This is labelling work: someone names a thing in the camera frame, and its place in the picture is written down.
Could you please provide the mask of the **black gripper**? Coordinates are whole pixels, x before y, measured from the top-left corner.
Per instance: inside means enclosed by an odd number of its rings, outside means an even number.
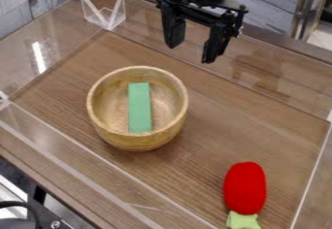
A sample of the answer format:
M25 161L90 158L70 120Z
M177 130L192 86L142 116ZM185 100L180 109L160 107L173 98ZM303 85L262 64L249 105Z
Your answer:
M211 27L204 44L203 63L213 63L224 54L231 37L236 37L249 10L236 0L157 0L162 14L165 43L170 49L185 40L187 21Z

